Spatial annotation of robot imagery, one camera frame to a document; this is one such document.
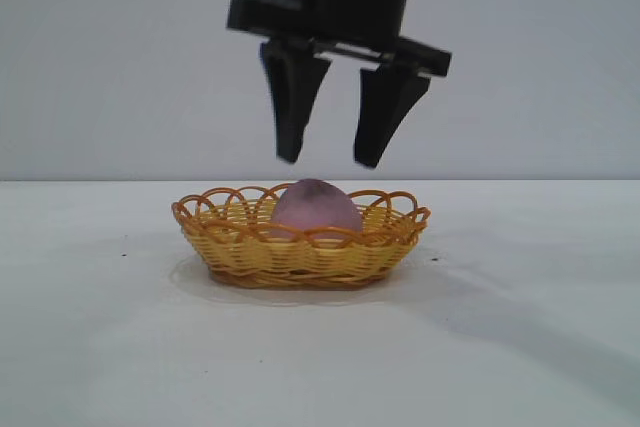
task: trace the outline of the white tabletop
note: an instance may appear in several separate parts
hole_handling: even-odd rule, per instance
[[[388,282],[214,284],[216,183],[0,184],[0,425],[640,425],[640,183],[336,184],[432,209]]]

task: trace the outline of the wicker basket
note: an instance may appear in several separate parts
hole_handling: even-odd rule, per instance
[[[186,239],[214,279],[244,288],[355,289],[386,278],[416,246],[431,212],[407,192],[353,192],[364,221],[362,233],[337,228],[299,231],[270,223],[279,193],[271,189],[216,188],[172,205]],[[408,204],[408,212],[397,204]],[[272,229],[294,234],[285,240]],[[340,240],[319,240],[322,232]]]

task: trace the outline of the white wall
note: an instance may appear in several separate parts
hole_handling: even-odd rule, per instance
[[[640,0],[410,0],[454,53],[378,171],[337,59],[300,162],[275,158],[259,38],[228,0],[0,0],[0,179],[640,178]]]

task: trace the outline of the pink ball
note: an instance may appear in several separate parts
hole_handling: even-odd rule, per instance
[[[316,179],[304,179],[291,185],[280,197],[271,222],[298,230],[339,227],[362,232],[362,216],[351,198],[339,188]],[[293,234],[274,230],[274,237],[291,238]],[[316,239],[343,239],[339,233],[321,233]]]

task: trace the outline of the basket rim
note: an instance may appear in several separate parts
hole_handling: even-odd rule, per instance
[[[230,229],[230,230],[237,231],[240,235],[239,235],[239,238],[235,240],[235,242],[241,242],[244,237],[253,237],[265,243],[282,242],[282,239],[277,239],[277,240],[273,239],[269,236],[266,236],[256,231],[255,229],[252,229],[251,227],[241,225],[233,221],[218,218],[218,219],[209,219],[204,222],[200,222],[197,220],[197,217],[199,216],[199,214],[201,214],[200,209],[202,208],[202,206],[206,205],[210,209],[209,211],[215,212],[220,207],[224,209],[224,208],[228,208],[228,206],[230,206],[232,203],[240,202],[245,204],[244,208],[247,211],[247,217],[250,218],[255,215],[255,212],[259,209],[261,202],[264,202],[266,200],[276,200],[276,201],[279,200],[279,196],[277,195],[277,192],[281,190],[285,190],[291,185],[293,185],[293,182],[281,183],[271,188],[265,188],[265,187],[260,187],[256,185],[248,185],[239,189],[234,189],[231,187],[216,187],[216,188],[209,189],[202,194],[191,194],[191,195],[186,195],[182,197],[179,201],[173,202],[171,204],[171,210],[175,220],[178,222],[178,224],[180,224],[180,226],[184,230],[188,230],[193,233],[198,233],[200,235],[211,237],[212,240],[216,242],[221,242],[221,241],[211,232],[210,227],[219,227],[223,229]],[[258,199],[246,198],[245,195],[243,195],[243,193],[251,190],[261,192],[262,196]],[[210,200],[210,197],[216,194],[228,194],[228,198],[224,204],[214,204]],[[365,197],[365,196],[378,197],[375,201],[369,204],[357,204],[354,200],[354,203],[356,203],[356,205],[365,209],[363,214],[366,213],[367,210],[370,210],[373,208],[379,208],[380,206],[383,206],[384,204],[386,204],[386,210],[388,212],[388,215],[395,213],[396,215],[400,215],[400,219],[398,220],[410,219],[413,222],[415,228],[413,229],[413,232],[410,235],[410,238],[406,239],[406,241],[409,243],[411,243],[414,237],[419,235],[428,226],[428,219],[431,216],[431,211],[427,207],[424,207],[424,206],[421,207],[416,197],[409,192],[402,191],[402,190],[385,192],[383,190],[364,189],[364,190],[357,190],[354,192],[350,192],[347,195],[352,200],[357,199],[358,197]],[[408,199],[411,202],[412,210],[408,213],[403,213],[403,212],[400,212],[399,210],[394,209],[393,199],[396,199],[396,198]],[[197,211],[195,212],[195,214],[193,214],[186,206],[186,204],[191,202],[196,202]],[[253,212],[250,209],[250,203],[251,203],[251,206],[253,206]],[[378,239],[380,236],[389,237],[388,242],[386,242],[385,245],[392,244],[397,240],[396,239],[397,236],[393,235],[394,234],[393,230],[389,229],[389,227],[376,229],[369,232],[355,232],[349,229],[343,229],[339,227],[320,227],[320,228],[309,229],[309,230],[300,230],[294,227],[289,227],[286,225],[271,223],[271,222],[259,222],[256,225],[259,225],[261,227],[260,229],[261,231],[277,229],[277,230],[289,232],[290,234],[292,234],[292,238],[285,240],[284,241],[285,243],[295,243],[298,241],[306,241],[315,247],[321,247],[324,244],[327,244],[327,239],[320,240],[320,239],[314,238],[314,236],[321,233],[335,233],[335,234],[341,234],[342,236],[344,236],[345,238],[344,240],[337,241],[337,243],[339,244],[338,247],[344,247],[354,242],[358,244],[370,244],[373,242],[374,239]]]

